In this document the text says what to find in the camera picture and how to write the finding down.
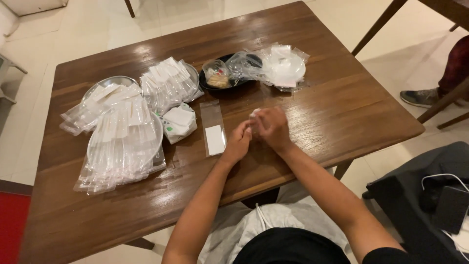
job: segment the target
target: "person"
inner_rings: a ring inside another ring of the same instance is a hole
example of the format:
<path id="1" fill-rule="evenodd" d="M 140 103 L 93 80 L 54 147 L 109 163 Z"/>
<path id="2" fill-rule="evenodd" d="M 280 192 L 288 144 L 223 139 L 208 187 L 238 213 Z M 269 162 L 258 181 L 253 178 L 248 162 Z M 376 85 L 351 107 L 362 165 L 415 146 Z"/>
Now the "person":
<path id="1" fill-rule="evenodd" d="M 233 130 L 225 152 L 182 212 L 162 264 L 349 264 L 348 247 L 361 264 L 412 263 L 362 200 L 290 140 L 280 107 L 255 115 Z M 228 173 L 248 152 L 251 127 L 298 182 L 282 186 L 276 204 L 250 210 L 235 203 L 217 212 Z"/>
<path id="2" fill-rule="evenodd" d="M 454 90 L 458 84 L 469 77 L 469 35 L 460 39 L 451 49 L 443 77 L 438 87 L 430 90 L 401 91 L 401 99 L 411 105 L 430 108 L 443 96 Z M 466 104 L 469 93 L 457 105 Z"/>

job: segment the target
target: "black bowl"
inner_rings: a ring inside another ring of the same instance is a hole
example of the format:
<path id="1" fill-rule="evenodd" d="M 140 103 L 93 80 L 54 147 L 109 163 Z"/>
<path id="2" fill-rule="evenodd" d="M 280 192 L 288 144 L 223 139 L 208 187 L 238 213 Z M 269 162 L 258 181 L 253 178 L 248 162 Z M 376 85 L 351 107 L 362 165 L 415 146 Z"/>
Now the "black bowl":
<path id="1" fill-rule="evenodd" d="M 221 60 L 222 62 L 227 62 L 233 55 L 234 55 L 234 53 L 228 54 L 228 55 L 222 56 L 222 57 L 220 57 L 220 58 L 218 58 L 218 59 Z M 261 60 L 261 58 L 257 57 L 257 56 L 254 55 L 254 54 L 249 54 L 248 56 L 251 57 L 252 59 L 254 59 L 255 61 L 259 62 L 259 65 L 262 65 L 262 60 Z M 236 89 L 236 88 L 239 88 L 239 87 L 242 86 L 243 84 L 246 84 L 246 83 L 251 82 L 251 81 L 254 81 L 254 80 L 242 80 L 242 79 L 241 79 L 241 80 L 238 81 L 238 83 L 235 85 L 236 81 L 235 81 L 235 80 L 230 80 L 230 84 L 231 84 L 231 87 L 230 87 L 230 88 L 219 89 L 219 88 L 211 87 L 210 85 L 207 84 L 207 80 L 205 79 L 204 70 L 201 70 L 200 73 L 199 73 L 199 84 L 200 84 L 200 86 L 203 87 L 204 89 L 209 90 L 209 91 L 228 91 L 228 90 L 234 90 L 234 89 Z"/>

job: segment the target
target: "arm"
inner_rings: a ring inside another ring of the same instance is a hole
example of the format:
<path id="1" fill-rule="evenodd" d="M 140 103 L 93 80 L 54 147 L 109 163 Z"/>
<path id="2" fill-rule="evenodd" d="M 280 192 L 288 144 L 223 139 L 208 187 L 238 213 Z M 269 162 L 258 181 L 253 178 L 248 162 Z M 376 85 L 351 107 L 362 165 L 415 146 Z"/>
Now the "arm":
<path id="1" fill-rule="evenodd" d="M 217 213 L 223 186 L 231 168 L 248 152 L 249 121 L 241 123 L 227 143 L 225 152 L 186 206 L 169 238 L 162 264 L 195 264 Z"/>
<path id="2" fill-rule="evenodd" d="M 257 113 L 259 134 L 283 158 L 321 209 L 345 233 L 357 261 L 370 251 L 400 244 L 345 185 L 291 142 L 285 113 L 280 108 Z"/>

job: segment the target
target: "gray sneaker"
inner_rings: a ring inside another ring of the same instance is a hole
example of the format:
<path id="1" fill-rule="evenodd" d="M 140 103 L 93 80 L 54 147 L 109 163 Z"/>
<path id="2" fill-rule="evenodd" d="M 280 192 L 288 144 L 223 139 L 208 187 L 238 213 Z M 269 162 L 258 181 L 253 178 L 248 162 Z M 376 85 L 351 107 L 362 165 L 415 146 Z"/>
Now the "gray sneaker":
<path id="1" fill-rule="evenodd" d="M 401 99 L 411 105 L 430 108 L 438 101 L 437 88 L 420 91 L 402 91 Z"/>

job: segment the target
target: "white cabinet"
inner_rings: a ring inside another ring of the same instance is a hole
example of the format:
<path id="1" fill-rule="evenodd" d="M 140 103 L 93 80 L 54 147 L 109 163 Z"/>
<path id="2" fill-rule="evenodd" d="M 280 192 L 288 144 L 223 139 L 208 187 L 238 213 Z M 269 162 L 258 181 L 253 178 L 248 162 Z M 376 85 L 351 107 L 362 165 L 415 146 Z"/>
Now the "white cabinet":
<path id="1" fill-rule="evenodd" d="M 2 0 L 18 16 L 33 14 L 67 5 L 68 0 Z"/>

